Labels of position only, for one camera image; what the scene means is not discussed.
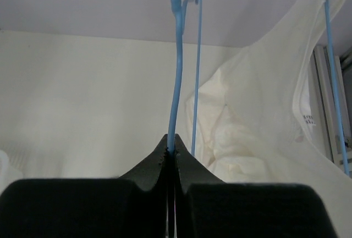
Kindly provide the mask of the light blue wire hanger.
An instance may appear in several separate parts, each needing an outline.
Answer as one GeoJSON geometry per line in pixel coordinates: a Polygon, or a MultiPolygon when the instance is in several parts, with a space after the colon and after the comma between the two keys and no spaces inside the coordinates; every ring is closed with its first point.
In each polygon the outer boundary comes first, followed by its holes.
{"type": "Polygon", "coordinates": [[[183,73],[183,34],[185,30],[186,10],[189,3],[194,2],[199,6],[199,22],[197,33],[197,58],[195,74],[194,93],[194,115],[192,121],[191,154],[195,155],[196,128],[197,128],[197,108],[199,100],[199,77],[200,77],[200,56],[201,56],[201,32],[202,32],[202,0],[170,0],[171,10],[175,18],[175,38],[176,38],[176,72],[173,91],[172,105],[167,134],[167,151],[172,157],[175,152],[175,128],[177,124],[180,91],[182,86],[183,73]]]}

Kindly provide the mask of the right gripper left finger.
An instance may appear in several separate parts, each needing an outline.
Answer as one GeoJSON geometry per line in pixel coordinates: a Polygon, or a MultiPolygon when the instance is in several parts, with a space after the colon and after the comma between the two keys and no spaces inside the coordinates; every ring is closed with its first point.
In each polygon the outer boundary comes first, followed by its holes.
{"type": "Polygon", "coordinates": [[[1,194],[1,237],[165,237],[166,144],[119,177],[11,183],[1,194]]]}

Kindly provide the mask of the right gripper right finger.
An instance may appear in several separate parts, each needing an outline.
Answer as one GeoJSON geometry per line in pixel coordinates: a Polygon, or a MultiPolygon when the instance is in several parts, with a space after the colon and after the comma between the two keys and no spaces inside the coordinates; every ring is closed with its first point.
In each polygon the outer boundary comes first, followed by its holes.
{"type": "Polygon", "coordinates": [[[319,195],[302,184],[226,183],[175,136],[177,237],[337,237],[319,195]]]}

